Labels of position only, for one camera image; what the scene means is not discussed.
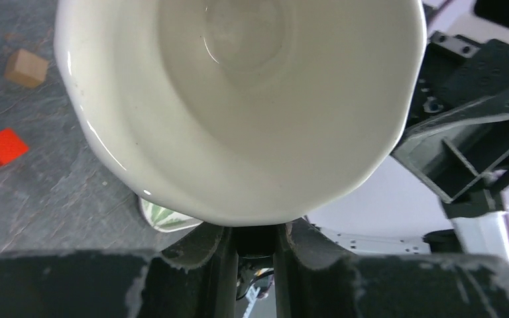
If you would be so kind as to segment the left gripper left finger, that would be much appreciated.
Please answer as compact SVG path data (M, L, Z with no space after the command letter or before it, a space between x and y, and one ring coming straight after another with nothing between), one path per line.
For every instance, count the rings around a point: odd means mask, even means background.
M164 250L0 254L0 317L232 317L232 230L204 223Z

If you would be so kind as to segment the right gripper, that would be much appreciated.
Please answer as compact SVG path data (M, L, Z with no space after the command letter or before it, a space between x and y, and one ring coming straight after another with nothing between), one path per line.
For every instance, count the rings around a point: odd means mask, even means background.
M392 157L446 216L505 209L509 186L509 44L434 33Z

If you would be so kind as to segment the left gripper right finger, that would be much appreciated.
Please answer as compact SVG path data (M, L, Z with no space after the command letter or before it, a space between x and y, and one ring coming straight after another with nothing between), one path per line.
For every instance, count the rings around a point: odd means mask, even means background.
M279 317L509 317L509 263L495 256L361 256L298 219L277 225Z

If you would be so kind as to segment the black mug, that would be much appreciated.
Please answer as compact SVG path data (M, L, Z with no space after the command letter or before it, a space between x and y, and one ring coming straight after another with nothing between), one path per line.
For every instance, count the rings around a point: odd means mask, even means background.
M53 46L113 175L237 228L365 183L402 138L426 42L421 1L59 1Z

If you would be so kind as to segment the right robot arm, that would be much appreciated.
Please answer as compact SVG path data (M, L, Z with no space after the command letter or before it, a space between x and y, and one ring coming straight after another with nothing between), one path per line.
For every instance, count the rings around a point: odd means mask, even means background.
M362 253L509 261L509 1L425 11L429 42L401 141L367 184L308 221Z

